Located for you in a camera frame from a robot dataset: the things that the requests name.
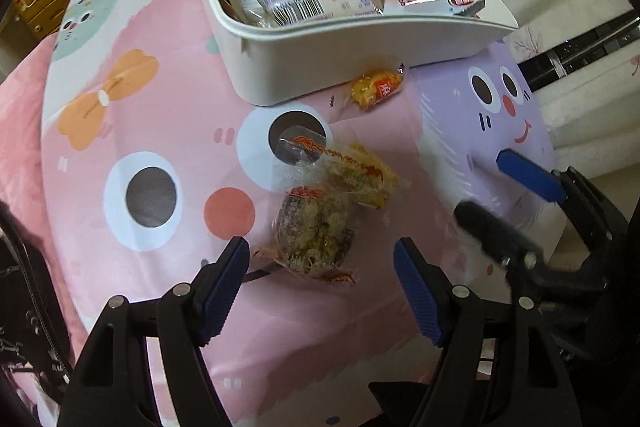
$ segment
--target curtain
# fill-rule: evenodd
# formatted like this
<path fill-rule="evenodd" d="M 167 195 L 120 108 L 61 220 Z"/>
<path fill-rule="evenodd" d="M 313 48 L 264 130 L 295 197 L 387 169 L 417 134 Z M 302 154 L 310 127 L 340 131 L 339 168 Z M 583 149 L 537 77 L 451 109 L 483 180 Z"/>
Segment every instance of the curtain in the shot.
<path fill-rule="evenodd" d="M 502 0 L 520 29 L 506 37 L 518 62 L 632 9 L 628 0 Z M 536 92 L 559 155 L 589 177 L 640 162 L 640 41 Z"/>

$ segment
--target cartoon smile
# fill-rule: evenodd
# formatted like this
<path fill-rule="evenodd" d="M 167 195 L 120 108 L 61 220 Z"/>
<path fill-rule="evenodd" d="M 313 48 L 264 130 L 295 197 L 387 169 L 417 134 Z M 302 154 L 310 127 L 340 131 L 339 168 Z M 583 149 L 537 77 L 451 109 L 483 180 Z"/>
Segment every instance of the cartoon smile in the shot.
<path fill-rule="evenodd" d="M 522 134 L 522 136 L 520 136 L 520 138 L 516 138 L 514 140 L 514 142 L 516 143 L 522 143 L 524 142 L 524 140 L 527 139 L 527 136 L 529 136 L 529 129 L 531 129 L 531 124 L 528 121 L 524 121 L 525 127 L 524 127 L 524 133 Z"/>

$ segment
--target silver bolt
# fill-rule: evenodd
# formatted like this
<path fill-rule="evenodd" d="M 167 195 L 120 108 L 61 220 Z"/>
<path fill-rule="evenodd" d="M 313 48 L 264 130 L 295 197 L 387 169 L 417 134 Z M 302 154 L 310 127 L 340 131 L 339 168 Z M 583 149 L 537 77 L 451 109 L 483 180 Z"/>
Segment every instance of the silver bolt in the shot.
<path fill-rule="evenodd" d="M 451 289 L 451 293 L 453 293 L 453 295 L 455 295 L 460 299 L 466 299 L 471 294 L 471 292 L 469 291 L 469 288 L 467 288 L 466 286 L 463 286 L 462 284 L 453 286 L 453 288 Z"/>
<path fill-rule="evenodd" d="M 538 256 L 533 252 L 529 252 L 524 256 L 524 266 L 527 270 L 531 270 L 537 262 Z"/>
<path fill-rule="evenodd" d="M 181 282 L 174 286 L 174 295 L 176 297 L 183 297 L 191 291 L 191 285 L 186 282 Z"/>
<path fill-rule="evenodd" d="M 518 299 L 518 304 L 521 308 L 524 308 L 526 310 L 533 309 L 533 301 L 527 296 L 520 297 Z"/>
<path fill-rule="evenodd" d="M 119 308 L 124 304 L 124 297 L 122 295 L 114 295 L 113 297 L 111 297 L 111 299 L 109 299 L 109 302 L 107 304 L 112 310 Z"/>

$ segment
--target white plastic container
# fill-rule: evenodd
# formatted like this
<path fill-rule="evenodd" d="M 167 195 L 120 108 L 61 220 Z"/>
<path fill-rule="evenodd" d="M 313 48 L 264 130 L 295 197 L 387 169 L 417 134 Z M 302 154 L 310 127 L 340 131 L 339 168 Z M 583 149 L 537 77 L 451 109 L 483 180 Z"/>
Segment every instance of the white plastic container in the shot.
<path fill-rule="evenodd" d="M 482 20 L 364 16 L 276 29 L 236 22 L 218 0 L 206 4 L 234 88 L 254 105 L 335 86 L 372 68 L 470 57 L 518 27 L 500 0 L 486 0 Z"/>

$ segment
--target pink blanket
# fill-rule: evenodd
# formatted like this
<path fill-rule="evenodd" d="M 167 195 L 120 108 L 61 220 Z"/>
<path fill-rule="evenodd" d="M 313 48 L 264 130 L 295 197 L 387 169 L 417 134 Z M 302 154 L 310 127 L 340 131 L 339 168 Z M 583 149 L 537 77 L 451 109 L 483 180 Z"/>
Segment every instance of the pink blanket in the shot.
<path fill-rule="evenodd" d="M 40 120 L 55 43 L 55 35 L 44 39 L 0 85 L 0 201 L 8 205 L 24 237 L 46 259 L 77 355 L 86 331 L 60 269 L 42 188 Z"/>

